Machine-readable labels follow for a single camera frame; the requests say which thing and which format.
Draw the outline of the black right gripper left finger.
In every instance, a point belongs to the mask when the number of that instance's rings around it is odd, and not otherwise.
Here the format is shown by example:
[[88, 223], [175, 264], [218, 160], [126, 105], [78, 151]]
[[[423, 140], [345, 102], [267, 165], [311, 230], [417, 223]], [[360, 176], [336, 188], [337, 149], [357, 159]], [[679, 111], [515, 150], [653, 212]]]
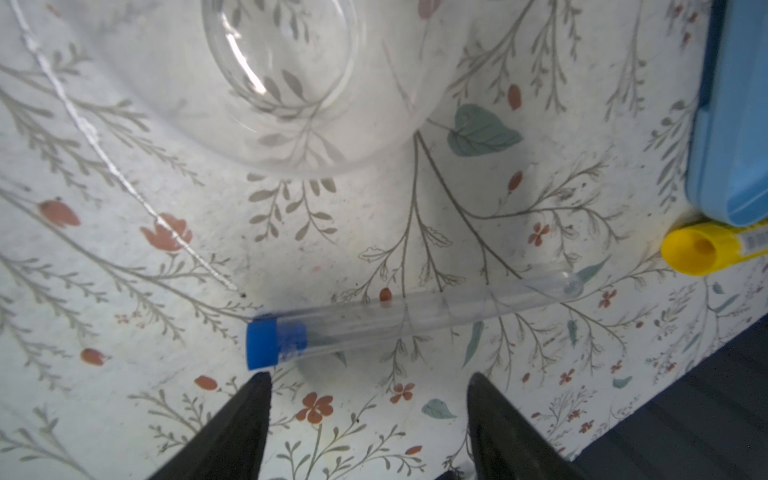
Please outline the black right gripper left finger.
[[256, 479], [270, 423], [272, 378], [254, 374], [154, 479]]

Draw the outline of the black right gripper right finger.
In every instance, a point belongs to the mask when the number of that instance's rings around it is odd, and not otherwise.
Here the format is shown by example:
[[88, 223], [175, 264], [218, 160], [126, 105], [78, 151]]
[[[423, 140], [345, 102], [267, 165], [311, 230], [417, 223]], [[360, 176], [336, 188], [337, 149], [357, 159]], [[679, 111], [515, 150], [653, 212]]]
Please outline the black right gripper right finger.
[[467, 390], [468, 433], [478, 479], [578, 480], [565, 460], [484, 375]]

